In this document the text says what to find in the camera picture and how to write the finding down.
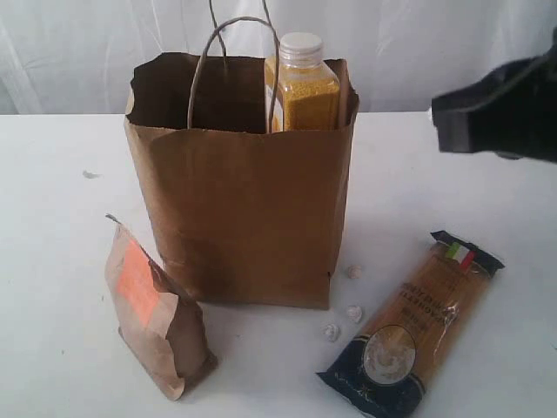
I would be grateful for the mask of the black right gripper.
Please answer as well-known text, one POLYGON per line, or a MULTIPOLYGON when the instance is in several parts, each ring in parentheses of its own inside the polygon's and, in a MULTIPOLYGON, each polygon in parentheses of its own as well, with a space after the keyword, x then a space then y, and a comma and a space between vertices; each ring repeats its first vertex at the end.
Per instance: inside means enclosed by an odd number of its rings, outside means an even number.
POLYGON ((439 150, 556 162, 556 45, 432 99, 439 150))

